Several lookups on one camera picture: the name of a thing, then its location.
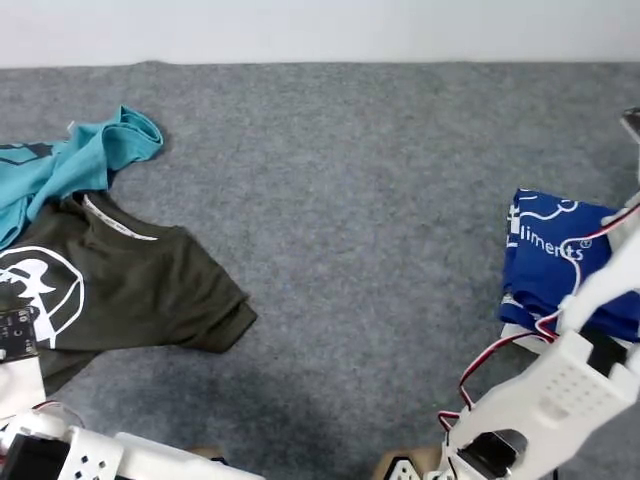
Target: folded blue t-shirt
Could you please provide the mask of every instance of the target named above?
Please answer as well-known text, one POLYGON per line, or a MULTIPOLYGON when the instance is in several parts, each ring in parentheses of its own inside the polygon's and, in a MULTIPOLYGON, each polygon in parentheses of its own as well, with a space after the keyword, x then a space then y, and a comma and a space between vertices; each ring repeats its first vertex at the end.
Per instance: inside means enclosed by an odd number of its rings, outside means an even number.
POLYGON ((104 123, 78 125, 67 141, 0 145, 0 250, 47 199, 107 190, 109 170, 149 160, 163 142, 151 120, 121 106, 104 123))
MULTIPOLYGON (((533 328, 534 316, 555 312, 575 282, 575 268, 563 258, 560 245, 568 238, 598 230, 601 219, 614 212, 542 192, 518 190, 509 210, 503 281, 505 294, 513 302, 503 302, 500 317, 533 328), (514 313, 518 308, 524 311, 514 313)), ((569 242, 565 253, 578 263, 582 281, 611 257, 606 236, 569 242)), ((628 292, 599 308, 589 324, 634 341, 639 320, 640 296, 628 292)))

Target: white logo print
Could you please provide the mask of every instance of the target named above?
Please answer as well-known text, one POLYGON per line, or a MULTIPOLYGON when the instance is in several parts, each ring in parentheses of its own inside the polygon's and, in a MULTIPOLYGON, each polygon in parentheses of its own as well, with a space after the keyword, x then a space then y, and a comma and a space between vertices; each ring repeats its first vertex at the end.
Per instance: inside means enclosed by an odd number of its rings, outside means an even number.
POLYGON ((0 252, 0 297, 7 296, 17 297, 17 306, 26 303, 36 309, 36 339, 49 340, 49 347, 55 348, 57 336, 82 312, 84 281, 78 269, 54 251, 36 246, 8 249, 0 252))

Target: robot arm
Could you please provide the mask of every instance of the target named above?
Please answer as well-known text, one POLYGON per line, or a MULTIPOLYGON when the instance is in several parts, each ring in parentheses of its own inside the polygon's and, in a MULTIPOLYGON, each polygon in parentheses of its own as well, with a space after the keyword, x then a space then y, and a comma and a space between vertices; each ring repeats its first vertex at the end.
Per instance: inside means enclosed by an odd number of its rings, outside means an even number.
POLYGON ((637 401, 640 349, 627 351, 604 335, 582 332, 598 307, 640 289, 638 206, 626 217, 618 220, 634 228, 607 265, 563 300, 559 338, 522 374, 461 412, 443 445, 439 471, 428 480, 541 478, 637 401))
POLYGON ((9 423, 0 452, 7 455, 2 480, 264 480, 126 433, 99 435, 35 410, 9 423))

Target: white plastic bracket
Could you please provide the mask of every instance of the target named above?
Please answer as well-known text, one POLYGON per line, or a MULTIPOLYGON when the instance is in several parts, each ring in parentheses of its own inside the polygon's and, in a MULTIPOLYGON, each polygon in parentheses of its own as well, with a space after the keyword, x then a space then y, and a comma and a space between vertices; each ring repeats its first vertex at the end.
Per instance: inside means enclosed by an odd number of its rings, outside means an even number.
POLYGON ((58 480, 114 480, 124 447, 112 438, 78 427, 69 432, 71 449, 58 480))

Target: clothing label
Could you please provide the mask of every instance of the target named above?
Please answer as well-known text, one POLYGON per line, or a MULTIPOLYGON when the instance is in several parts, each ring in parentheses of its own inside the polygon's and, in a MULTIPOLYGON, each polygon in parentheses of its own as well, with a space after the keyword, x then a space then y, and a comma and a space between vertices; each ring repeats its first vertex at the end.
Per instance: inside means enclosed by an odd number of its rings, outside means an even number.
POLYGON ((102 210, 100 210, 98 207, 96 207, 95 204, 91 202, 91 200, 89 200, 89 198, 87 198, 86 195, 82 199, 82 206, 87 208, 91 213, 93 213, 96 217, 98 217, 104 223, 109 225, 111 228, 113 228, 114 230, 116 230, 117 232, 123 235, 126 235, 127 237, 135 238, 136 240, 146 240, 146 241, 157 240, 156 237, 148 237, 146 235, 140 235, 139 233, 129 230, 120 222, 118 222, 117 220, 114 220, 109 215, 107 215, 102 210))

